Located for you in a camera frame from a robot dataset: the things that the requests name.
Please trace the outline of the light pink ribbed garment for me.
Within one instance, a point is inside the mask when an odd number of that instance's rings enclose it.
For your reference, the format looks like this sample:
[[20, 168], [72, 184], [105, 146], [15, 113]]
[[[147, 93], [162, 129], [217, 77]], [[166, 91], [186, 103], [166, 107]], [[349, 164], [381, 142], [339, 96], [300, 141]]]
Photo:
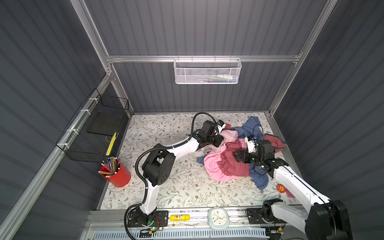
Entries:
[[233, 130], [222, 130], [220, 132], [220, 136], [223, 137], [223, 141], [220, 143], [218, 147], [215, 147], [213, 144], [207, 145], [203, 149], [204, 155], [210, 153], [219, 153], [221, 148], [226, 145], [226, 143], [235, 142], [238, 139], [238, 132]]

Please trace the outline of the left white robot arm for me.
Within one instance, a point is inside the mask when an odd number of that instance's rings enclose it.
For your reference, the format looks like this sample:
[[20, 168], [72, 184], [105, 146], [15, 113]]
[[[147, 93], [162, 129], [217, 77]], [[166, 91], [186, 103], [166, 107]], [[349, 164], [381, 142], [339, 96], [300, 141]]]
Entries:
[[227, 126], [222, 120], [218, 122], [205, 121], [201, 129], [192, 132], [185, 140], [169, 146], [157, 144], [142, 154], [142, 157], [147, 155], [147, 159], [142, 165], [143, 173], [139, 173], [138, 166], [135, 167], [135, 171], [139, 178], [144, 181], [145, 191], [137, 211], [145, 217], [153, 215], [157, 208], [160, 185], [164, 184], [170, 177], [175, 161], [207, 145], [219, 147], [224, 139], [220, 132]]

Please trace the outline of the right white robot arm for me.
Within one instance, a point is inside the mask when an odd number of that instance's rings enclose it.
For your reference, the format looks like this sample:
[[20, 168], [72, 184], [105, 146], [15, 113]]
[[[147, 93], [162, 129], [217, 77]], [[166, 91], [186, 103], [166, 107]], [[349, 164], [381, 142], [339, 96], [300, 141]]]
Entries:
[[270, 177], [288, 188], [304, 207], [298, 210], [279, 199], [266, 200], [261, 215], [266, 223], [284, 221], [309, 240], [351, 240], [353, 233], [346, 205], [332, 201], [305, 182], [287, 162], [275, 157], [275, 149], [268, 140], [246, 137], [246, 150], [234, 153], [237, 162], [261, 167]]

